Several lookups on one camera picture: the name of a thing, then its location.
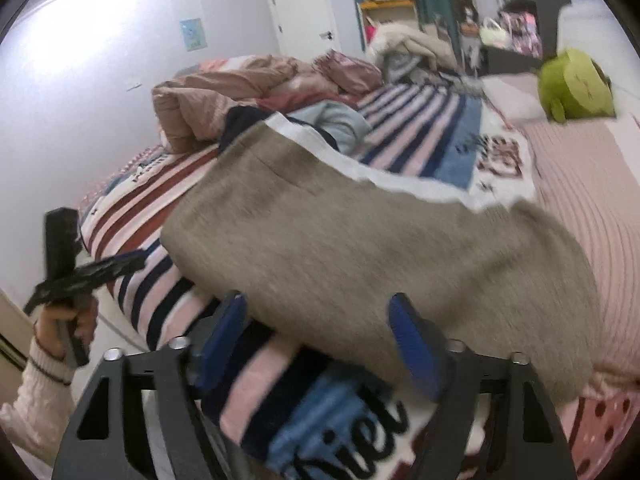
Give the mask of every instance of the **bag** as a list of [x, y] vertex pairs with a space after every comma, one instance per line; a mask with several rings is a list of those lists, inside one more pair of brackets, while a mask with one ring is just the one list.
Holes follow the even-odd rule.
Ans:
[[382, 86], [382, 72], [378, 67], [333, 49], [316, 57], [314, 67], [347, 94], [367, 94]]
[[491, 19], [485, 18], [480, 27], [480, 40], [482, 44], [496, 46], [498, 48], [509, 48], [511, 46], [511, 37], [498, 23]]

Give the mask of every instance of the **black handle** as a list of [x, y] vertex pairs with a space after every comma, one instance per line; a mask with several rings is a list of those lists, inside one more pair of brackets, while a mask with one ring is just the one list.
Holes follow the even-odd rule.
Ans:
[[[71, 274], [76, 268], [78, 254], [78, 211], [60, 208], [50, 211], [44, 221], [45, 264], [47, 280], [57, 280]], [[63, 300], [75, 308], [72, 298]], [[66, 364], [71, 369], [85, 366], [89, 362], [87, 348], [74, 336], [76, 320], [58, 324], [60, 339], [66, 349]]]

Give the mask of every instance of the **wall picture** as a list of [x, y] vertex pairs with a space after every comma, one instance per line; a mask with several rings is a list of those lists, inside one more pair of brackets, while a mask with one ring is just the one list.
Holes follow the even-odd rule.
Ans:
[[207, 46], [207, 38], [205, 38], [202, 20], [200, 18], [181, 21], [180, 30], [182, 31], [184, 46], [188, 52], [200, 50]]

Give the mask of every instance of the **green plush toy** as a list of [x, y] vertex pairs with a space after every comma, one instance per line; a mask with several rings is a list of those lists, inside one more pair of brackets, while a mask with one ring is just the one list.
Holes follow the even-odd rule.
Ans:
[[546, 116], [568, 119], [615, 117], [610, 80], [584, 52], [568, 48], [547, 61], [538, 74], [538, 94]]

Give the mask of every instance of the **white door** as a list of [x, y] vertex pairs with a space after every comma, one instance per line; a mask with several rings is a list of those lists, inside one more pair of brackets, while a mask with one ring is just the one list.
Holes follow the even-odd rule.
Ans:
[[330, 0], [269, 0], [280, 51], [303, 61], [340, 50]]

